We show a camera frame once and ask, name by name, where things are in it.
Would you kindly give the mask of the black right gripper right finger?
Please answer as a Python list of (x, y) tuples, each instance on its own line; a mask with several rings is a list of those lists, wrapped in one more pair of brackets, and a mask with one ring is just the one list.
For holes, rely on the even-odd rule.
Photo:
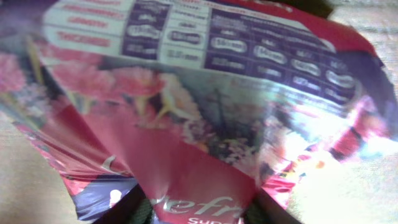
[(261, 189), (243, 213), (244, 224), (302, 224)]

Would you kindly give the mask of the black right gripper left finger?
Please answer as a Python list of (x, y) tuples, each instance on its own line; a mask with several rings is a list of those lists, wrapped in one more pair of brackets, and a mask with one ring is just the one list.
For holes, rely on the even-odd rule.
[(93, 224), (151, 224), (154, 209), (138, 185)]

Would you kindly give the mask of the purple sanitary pad pack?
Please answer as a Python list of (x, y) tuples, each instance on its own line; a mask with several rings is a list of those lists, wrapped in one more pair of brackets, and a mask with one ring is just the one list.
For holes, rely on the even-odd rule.
[(373, 46), (326, 1), (1, 2), (1, 113), (61, 176), (79, 220), (136, 186), (153, 223), (284, 210), (329, 162), (397, 151)]

